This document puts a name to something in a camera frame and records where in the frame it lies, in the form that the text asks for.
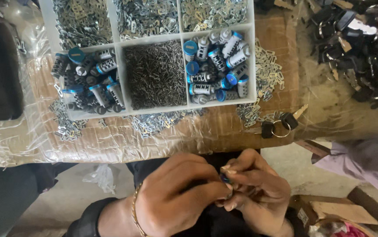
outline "label on box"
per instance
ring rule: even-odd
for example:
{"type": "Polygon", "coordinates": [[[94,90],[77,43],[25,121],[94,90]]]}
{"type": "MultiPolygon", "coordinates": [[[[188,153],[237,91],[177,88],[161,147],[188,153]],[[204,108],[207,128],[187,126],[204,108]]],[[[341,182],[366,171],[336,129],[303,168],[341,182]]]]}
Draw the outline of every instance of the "label on box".
{"type": "Polygon", "coordinates": [[[297,213],[297,217],[303,222],[303,227],[306,226],[309,217],[307,217],[306,213],[304,212],[303,208],[300,208],[300,211],[297,213]]]}

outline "table surface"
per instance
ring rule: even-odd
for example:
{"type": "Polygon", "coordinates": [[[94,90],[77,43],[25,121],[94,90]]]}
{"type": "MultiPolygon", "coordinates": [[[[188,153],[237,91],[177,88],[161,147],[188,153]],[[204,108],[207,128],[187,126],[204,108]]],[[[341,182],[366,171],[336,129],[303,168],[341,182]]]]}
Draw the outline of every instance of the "table surface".
{"type": "Polygon", "coordinates": [[[261,46],[276,52],[285,78],[285,89],[276,88],[274,97],[260,102],[261,115],[274,111],[295,112],[309,108],[298,119],[299,127],[284,138],[262,139],[259,124],[245,128],[235,105],[208,108],[204,116],[186,116],[177,125],[146,139],[131,126],[129,119],[105,118],[102,128],[91,119],[74,142],[54,135],[57,123],[48,106],[57,99],[50,75],[51,55],[30,60],[27,68],[36,98],[29,105],[33,116],[0,122],[0,166],[31,162],[131,162],[167,157],[180,151],[195,154],[237,151],[290,144],[296,140],[356,139],[378,134],[378,110],[368,103],[352,100],[352,90],[344,80],[335,81],[325,65],[313,56],[305,25],[297,25],[291,11],[273,9],[255,16],[255,35],[261,46]]]}

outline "gold bracelet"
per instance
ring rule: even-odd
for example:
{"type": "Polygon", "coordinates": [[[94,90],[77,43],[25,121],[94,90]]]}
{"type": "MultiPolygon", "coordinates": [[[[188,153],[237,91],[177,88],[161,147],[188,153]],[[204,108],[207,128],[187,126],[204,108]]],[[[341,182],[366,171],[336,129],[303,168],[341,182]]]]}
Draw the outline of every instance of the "gold bracelet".
{"type": "Polygon", "coordinates": [[[142,186],[142,183],[140,183],[138,185],[138,187],[136,187],[135,192],[134,192],[134,198],[132,200],[132,217],[134,218],[134,223],[135,223],[136,227],[139,229],[141,236],[150,237],[149,235],[145,234],[145,232],[142,230],[141,226],[138,223],[138,219],[136,219],[135,203],[136,203],[136,198],[138,197],[138,192],[139,192],[139,189],[141,188],[141,186],[142,186]]]}

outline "pink cloth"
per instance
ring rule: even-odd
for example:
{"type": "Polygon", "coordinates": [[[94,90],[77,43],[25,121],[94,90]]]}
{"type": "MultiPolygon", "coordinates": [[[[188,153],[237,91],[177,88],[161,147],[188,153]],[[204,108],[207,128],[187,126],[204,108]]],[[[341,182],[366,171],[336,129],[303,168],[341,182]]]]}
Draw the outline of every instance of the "pink cloth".
{"type": "Polygon", "coordinates": [[[355,141],[349,145],[334,142],[331,155],[314,165],[339,175],[367,181],[378,189],[378,138],[355,141]]]}
{"type": "Polygon", "coordinates": [[[366,234],[364,234],[361,230],[352,226],[350,223],[345,222],[345,225],[347,226],[347,233],[341,231],[341,232],[333,234],[332,236],[335,236],[335,237],[367,237],[366,234]]]}

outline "hand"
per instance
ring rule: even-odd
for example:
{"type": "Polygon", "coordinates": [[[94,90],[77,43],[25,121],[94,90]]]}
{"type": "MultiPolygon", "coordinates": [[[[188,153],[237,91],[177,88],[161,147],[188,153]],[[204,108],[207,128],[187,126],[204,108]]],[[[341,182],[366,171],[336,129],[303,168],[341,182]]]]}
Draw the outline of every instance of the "hand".
{"type": "Polygon", "coordinates": [[[146,234],[171,236],[192,227],[209,204],[231,194],[204,158],[177,154],[144,180],[136,199],[136,217],[146,234]],[[199,180],[206,182],[188,189],[199,180]]]}
{"type": "Polygon", "coordinates": [[[254,149],[244,150],[221,168],[233,182],[234,195],[224,201],[227,211],[241,211],[246,223],[258,234],[293,236],[284,218],[291,188],[254,149]]]}

